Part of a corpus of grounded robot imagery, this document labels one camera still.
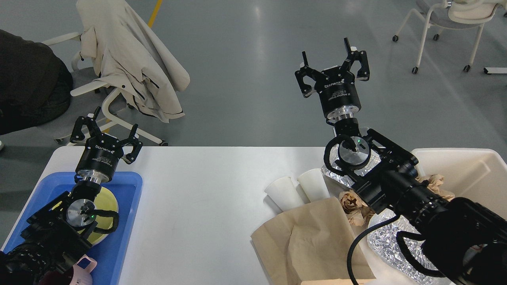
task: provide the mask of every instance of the person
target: person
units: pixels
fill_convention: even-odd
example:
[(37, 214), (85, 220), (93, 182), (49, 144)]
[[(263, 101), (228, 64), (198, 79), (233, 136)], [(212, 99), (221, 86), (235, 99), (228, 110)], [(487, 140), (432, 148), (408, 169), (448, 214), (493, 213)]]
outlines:
[(70, 106), (72, 75), (48, 46), (0, 30), (0, 62), (0, 135), (47, 123)]

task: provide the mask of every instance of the white paper cup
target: white paper cup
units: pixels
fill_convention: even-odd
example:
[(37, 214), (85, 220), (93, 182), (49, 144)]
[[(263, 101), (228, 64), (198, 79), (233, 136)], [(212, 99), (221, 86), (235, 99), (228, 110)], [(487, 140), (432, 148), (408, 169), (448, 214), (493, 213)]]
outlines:
[(282, 211), (287, 211), (305, 204), (289, 176), (275, 180), (264, 192), (268, 194)]
[(310, 169), (309, 171), (301, 174), (298, 177), (298, 181), (301, 184), (303, 191), (305, 191), (306, 196), (310, 199), (310, 202), (330, 197), (320, 168)]

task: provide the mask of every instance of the crumpled brown paper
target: crumpled brown paper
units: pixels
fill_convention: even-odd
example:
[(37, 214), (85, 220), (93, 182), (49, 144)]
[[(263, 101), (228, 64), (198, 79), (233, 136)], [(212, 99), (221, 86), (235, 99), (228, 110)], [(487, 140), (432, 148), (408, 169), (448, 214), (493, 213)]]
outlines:
[(341, 192), (338, 199), (351, 225), (362, 226), (375, 214), (353, 191)]
[[(275, 285), (349, 278), (346, 258), (354, 236), (335, 197), (283, 212), (251, 237)], [(359, 247), (352, 268), (358, 279), (374, 278)]]
[(426, 175), (423, 177), (417, 177), (416, 178), (419, 183), (422, 183), (425, 180), (428, 180), (428, 189), (430, 189), (433, 193), (441, 196), (442, 198), (446, 199), (447, 201), (451, 201), (454, 199), (454, 193), (441, 190), (440, 186), (444, 183), (444, 176), (440, 174), (432, 174), (432, 175)]

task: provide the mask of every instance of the white chair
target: white chair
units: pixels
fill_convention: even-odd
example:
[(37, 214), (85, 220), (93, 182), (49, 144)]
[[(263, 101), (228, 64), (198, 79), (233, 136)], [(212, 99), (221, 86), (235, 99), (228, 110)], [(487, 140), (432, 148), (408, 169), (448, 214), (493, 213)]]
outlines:
[[(47, 46), (51, 46), (69, 40), (79, 41), (80, 34), (78, 32), (68, 33), (43, 41), (42, 43)], [(78, 87), (70, 92), (73, 98), (69, 110), (67, 110), (62, 116), (58, 117), (57, 119), (40, 125), (37, 128), (46, 133), (49, 133), (56, 141), (62, 141), (64, 138), (71, 135), (74, 122), (78, 116), (86, 116), (88, 113), (93, 113), (95, 108), (98, 105), (101, 105), (103, 116), (100, 116), (97, 120), (97, 124), (99, 125), (100, 130), (104, 131), (115, 125), (120, 125), (130, 130), (132, 128), (132, 125), (116, 116), (120, 111), (126, 109), (127, 104), (125, 102), (125, 99), (122, 96), (118, 96), (121, 92), (125, 91), (120, 91), (120, 89), (114, 88), (109, 94), (107, 94), (107, 92), (104, 94), (103, 90), (98, 92), (101, 87), (109, 87), (109, 85), (102, 81), (92, 81), (97, 78), (92, 67), (78, 69), (78, 61), (80, 59), (81, 56), (78, 51), (73, 57), (71, 63), (73, 69), (72, 75), (75, 81), (74, 86)], [(82, 82), (83, 80), (85, 81), (84, 85), (78, 83), (79, 81)], [(147, 133), (142, 129), (138, 128), (137, 134), (155, 142), (160, 146), (169, 145), (167, 141), (155, 137), (154, 135)]]
[(399, 30), (392, 37), (393, 42), (397, 42), (400, 37), (400, 32), (407, 23), (412, 14), (416, 15), (421, 21), (424, 22), (421, 45), (417, 62), (412, 69), (412, 73), (416, 74), (421, 64), (422, 51), (426, 41), (426, 34), (430, 27), (437, 26), (439, 31), (433, 36), (433, 40), (437, 41), (440, 34), (444, 29), (471, 29), (478, 28), (474, 48), (470, 56), (470, 60), (463, 68), (463, 71), (468, 72), (474, 62), (479, 40), (481, 39), (484, 23), (490, 21), (495, 14), (497, 7), (496, 3), (489, 3), (488, 0), (470, 0), (469, 3), (460, 4), (447, 0), (416, 0), (416, 5), (419, 10), (411, 9)]

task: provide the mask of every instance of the aluminum foil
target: aluminum foil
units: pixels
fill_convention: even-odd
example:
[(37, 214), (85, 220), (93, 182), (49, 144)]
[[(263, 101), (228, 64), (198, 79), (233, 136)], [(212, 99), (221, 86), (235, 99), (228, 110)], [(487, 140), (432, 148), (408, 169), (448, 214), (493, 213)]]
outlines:
[[(374, 215), (370, 220), (369, 227), (381, 223), (385, 220), (394, 217), (394, 213), (390, 210), (385, 210), (379, 215)], [(398, 243), (396, 242), (396, 233), (399, 231), (408, 231), (413, 233), (419, 233), (405, 217), (401, 217), (399, 220), (384, 226), (376, 231), (370, 233), (367, 237), (368, 246), (378, 255), (380, 258), (393, 268), (403, 272), (412, 278), (420, 285), (448, 285), (450, 280), (447, 278), (438, 278), (426, 276), (419, 271), (415, 270), (412, 265), (408, 263), (405, 257), (402, 255)], [(429, 269), (436, 269), (436, 267), (429, 261), (426, 256), (422, 253), (421, 245), (422, 241), (416, 241), (411, 239), (405, 239), (410, 252), (424, 267)]]
[[(340, 167), (338, 165), (336, 165), (336, 162), (335, 162), (337, 159), (338, 159), (338, 146), (334, 146), (331, 149), (331, 155), (330, 155), (331, 166), (336, 169), (340, 169)], [(379, 163), (380, 163), (380, 156), (376, 152), (372, 151), (372, 154), (370, 156), (370, 161), (368, 161), (366, 166), (361, 169), (358, 169), (354, 172), (357, 175), (364, 176), (366, 173), (368, 173), (370, 170), (372, 170), (373, 167), (375, 167)], [(354, 184), (354, 181), (352, 179), (350, 179), (350, 177), (339, 176), (338, 174), (332, 173), (325, 165), (322, 166), (322, 173), (324, 173), (324, 175), (326, 175), (327, 177), (338, 181), (339, 183), (343, 184), (347, 188), (352, 188), (352, 185)]]

